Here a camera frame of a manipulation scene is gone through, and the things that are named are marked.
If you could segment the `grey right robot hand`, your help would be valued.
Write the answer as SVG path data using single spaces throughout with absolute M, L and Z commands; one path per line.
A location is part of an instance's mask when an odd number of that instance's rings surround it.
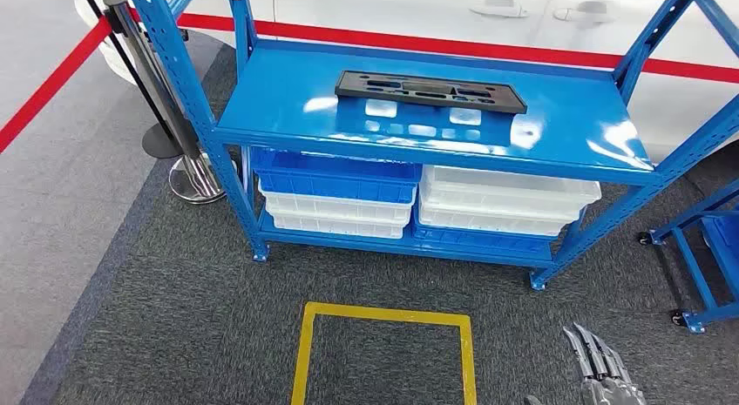
M 580 370 L 580 399 L 588 405 L 645 405 L 639 386 L 633 383 L 620 355 L 598 335 L 573 323 L 563 327 Z

